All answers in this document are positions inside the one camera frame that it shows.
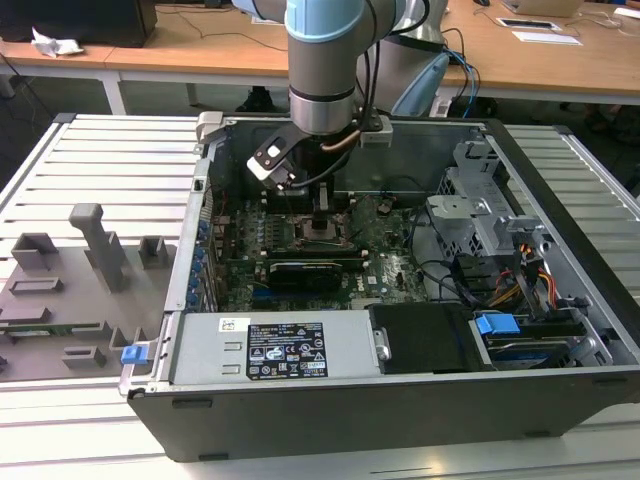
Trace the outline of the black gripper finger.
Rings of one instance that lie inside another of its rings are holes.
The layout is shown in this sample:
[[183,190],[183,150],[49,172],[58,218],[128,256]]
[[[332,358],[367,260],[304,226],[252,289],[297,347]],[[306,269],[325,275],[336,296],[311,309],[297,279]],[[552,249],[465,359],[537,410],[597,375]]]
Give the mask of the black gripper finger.
[[334,186],[332,181],[319,181],[310,187],[313,206],[312,226],[327,227],[334,213]]

